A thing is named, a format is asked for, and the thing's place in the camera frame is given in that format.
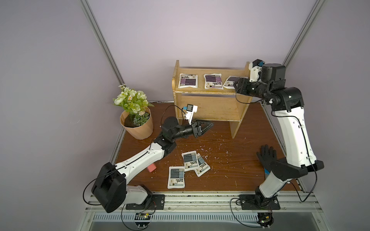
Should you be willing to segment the purple coffee bag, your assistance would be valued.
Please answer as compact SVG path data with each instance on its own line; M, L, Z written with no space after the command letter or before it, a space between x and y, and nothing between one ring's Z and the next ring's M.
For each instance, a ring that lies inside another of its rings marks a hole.
M179 74L178 88L197 88L198 87L198 75L194 74Z
M204 84L205 89L221 89L221 90L223 89L221 73L205 74L204 80L205 80Z
M225 89L235 89L234 84L240 79L239 76L229 76L223 84Z

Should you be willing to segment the blue coffee bag one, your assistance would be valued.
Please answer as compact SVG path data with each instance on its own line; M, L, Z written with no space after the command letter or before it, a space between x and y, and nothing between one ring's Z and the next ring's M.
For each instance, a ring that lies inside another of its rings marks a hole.
M182 153L185 172L195 170L199 167L197 151Z

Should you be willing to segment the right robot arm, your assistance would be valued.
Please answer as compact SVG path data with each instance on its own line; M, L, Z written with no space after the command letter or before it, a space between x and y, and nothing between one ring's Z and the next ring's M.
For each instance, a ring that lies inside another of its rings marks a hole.
M323 161L315 156L304 119L304 100L296 87L286 87L286 67L266 64L257 59L249 64L250 76L234 83L237 94L257 97L271 107L271 115L278 119L286 154L278 159L273 147L264 145L257 152L268 177L256 189L254 202L263 207L273 201L278 192L292 179L317 173L324 168Z

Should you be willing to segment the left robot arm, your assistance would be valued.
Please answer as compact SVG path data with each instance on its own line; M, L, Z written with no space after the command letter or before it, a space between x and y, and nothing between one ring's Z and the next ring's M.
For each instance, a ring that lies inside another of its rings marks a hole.
M92 194L107 213L123 204L150 207L153 193L144 185L130 186L129 182L148 166L169 155L175 149L177 139L200 137L213 125L207 120L193 120L180 125L177 118L166 118L160 134L147 148L125 161L117 164L108 162L102 166L92 186Z

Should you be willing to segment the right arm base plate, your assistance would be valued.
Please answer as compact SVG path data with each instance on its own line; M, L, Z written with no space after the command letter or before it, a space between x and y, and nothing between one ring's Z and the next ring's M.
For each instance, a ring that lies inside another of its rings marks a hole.
M280 210L280 204L277 196L264 198L256 194L240 194L242 210Z

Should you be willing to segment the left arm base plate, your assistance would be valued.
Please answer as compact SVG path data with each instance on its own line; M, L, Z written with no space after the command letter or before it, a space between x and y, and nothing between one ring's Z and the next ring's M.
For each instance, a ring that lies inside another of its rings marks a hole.
M126 210L163 210L165 203L164 194L149 195L141 204L127 204Z

